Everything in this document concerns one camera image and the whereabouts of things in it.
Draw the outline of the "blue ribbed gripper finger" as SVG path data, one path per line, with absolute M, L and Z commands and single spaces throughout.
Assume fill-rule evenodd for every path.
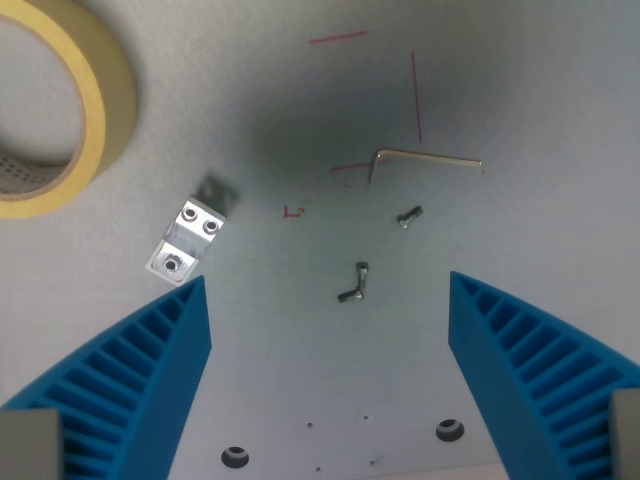
M 448 344 L 509 478 L 613 478 L 609 405 L 638 386 L 638 364 L 459 272 Z
M 166 479 L 211 347 L 197 277 L 104 330 L 3 407 L 59 414 L 66 479 Z

